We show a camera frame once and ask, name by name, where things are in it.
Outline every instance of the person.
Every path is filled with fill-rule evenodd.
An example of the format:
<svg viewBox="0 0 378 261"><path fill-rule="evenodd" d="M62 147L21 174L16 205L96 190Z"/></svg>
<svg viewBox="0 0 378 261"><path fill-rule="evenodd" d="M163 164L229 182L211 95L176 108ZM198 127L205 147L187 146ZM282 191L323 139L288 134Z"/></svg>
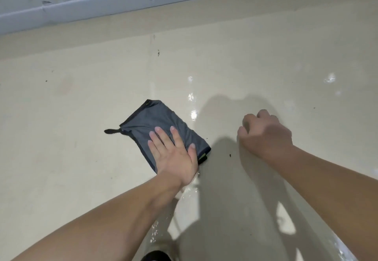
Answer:
<svg viewBox="0 0 378 261"><path fill-rule="evenodd" d="M174 143L159 127L150 132L154 178L62 226L14 261L132 260L159 212L198 169L195 145L187 151L178 131L170 131ZM291 131L267 110L244 116L238 138L305 198L359 261L378 258L377 180L297 148Z"/></svg>

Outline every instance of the floor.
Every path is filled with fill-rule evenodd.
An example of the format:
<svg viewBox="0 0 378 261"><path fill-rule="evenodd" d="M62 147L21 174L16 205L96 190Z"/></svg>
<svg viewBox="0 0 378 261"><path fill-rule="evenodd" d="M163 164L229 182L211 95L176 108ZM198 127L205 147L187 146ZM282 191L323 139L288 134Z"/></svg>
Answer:
<svg viewBox="0 0 378 261"><path fill-rule="evenodd" d="M165 235L181 260L352 260L276 173L243 167L236 132L266 108L297 146L378 178L377 9L193 0L0 37L0 260L154 176L103 132L146 99L212 146Z"/></svg>

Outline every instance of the microfiber towel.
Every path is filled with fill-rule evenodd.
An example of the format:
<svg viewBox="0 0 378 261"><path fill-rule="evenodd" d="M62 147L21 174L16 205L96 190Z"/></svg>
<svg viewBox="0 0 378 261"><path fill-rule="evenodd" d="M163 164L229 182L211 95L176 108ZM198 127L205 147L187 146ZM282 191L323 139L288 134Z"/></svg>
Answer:
<svg viewBox="0 0 378 261"><path fill-rule="evenodd" d="M170 127L174 126L182 138L186 150L191 143L195 144L197 150L198 164L207 159L207 154L211 148L195 131L189 129L187 124L181 120L175 112L164 105L159 100L146 100L130 117L124 121L118 130L108 129L107 134L121 133L132 138L138 145L143 156L146 158L150 167L157 173L155 159L148 147L150 131L155 131L155 127L162 128L173 141Z"/></svg>

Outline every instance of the person's right arm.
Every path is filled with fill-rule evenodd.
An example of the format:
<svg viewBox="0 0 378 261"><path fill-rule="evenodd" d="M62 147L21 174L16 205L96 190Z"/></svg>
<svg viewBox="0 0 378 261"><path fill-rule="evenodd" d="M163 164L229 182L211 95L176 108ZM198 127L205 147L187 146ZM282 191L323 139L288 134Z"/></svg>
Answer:
<svg viewBox="0 0 378 261"><path fill-rule="evenodd" d="M286 179L359 261L378 258L378 181L296 146L289 129L261 110L244 116L242 145Z"/></svg>

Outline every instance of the person's left hand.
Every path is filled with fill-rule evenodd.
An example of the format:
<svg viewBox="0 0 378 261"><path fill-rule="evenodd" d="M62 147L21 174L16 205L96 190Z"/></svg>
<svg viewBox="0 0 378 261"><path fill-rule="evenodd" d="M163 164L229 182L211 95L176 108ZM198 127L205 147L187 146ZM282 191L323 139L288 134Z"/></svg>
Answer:
<svg viewBox="0 0 378 261"><path fill-rule="evenodd" d="M156 161L158 174L168 172L180 180L182 187L188 185L198 170L195 144L191 144L186 151L177 129L173 126L170 128L170 132L175 141L174 144L163 129L155 127L155 131L161 140L155 132L151 131L151 140L148 141L148 146Z"/></svg>

